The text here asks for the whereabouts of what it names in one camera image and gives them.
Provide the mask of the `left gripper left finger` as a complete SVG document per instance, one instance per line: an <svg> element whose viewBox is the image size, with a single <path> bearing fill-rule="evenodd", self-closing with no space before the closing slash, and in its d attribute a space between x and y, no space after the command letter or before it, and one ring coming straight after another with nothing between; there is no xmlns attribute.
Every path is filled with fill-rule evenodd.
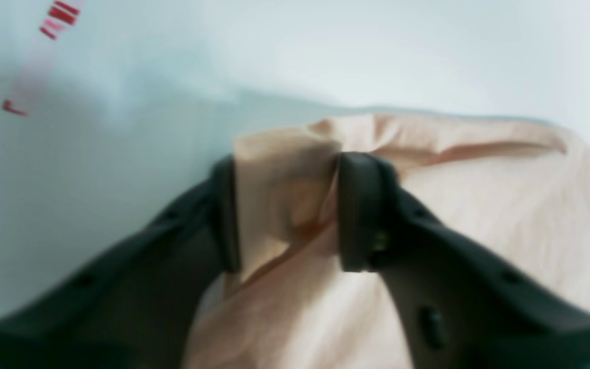
<svg viewBox="0 0 590 369"><path fill-rule="evenodd" d="M0 318L0 368L179 368L207 288L240 268L227 156L145 228Z"/></svg>

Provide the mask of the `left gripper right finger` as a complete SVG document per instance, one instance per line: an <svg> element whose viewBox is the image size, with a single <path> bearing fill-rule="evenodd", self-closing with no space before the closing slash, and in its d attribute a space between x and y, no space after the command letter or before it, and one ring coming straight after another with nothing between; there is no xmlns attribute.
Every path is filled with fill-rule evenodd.
<svg viewBox="0 0 590 369"><path fill-rule="evenodd" d="M415 368L590 368L590 313L453 231L388 161L338 157L345 272L377 273Z"/></svg>

